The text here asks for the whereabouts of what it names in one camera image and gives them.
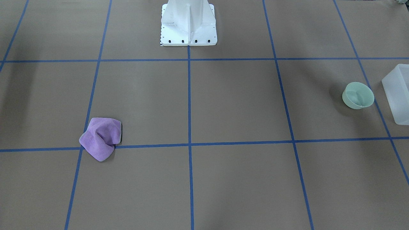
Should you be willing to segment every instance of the white container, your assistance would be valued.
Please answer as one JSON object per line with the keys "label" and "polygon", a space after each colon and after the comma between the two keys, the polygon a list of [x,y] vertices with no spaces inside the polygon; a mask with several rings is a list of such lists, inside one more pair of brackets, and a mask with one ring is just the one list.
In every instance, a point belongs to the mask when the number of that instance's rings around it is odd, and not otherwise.
{"label": "white container", "polygon": [[395,123],[409,125],[409,65],[397,65],[382,79]]}

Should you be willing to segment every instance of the cloth fold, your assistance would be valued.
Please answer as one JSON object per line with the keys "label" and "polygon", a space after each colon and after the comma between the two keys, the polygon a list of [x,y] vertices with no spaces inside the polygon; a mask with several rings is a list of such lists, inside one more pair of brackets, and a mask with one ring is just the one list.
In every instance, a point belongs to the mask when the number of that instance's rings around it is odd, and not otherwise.
{"label": "cloth fold", "polygon": [[79,138],[80,144],[98,161],[106,160],[121,142],[121,122],[113,118],[94,117]]}

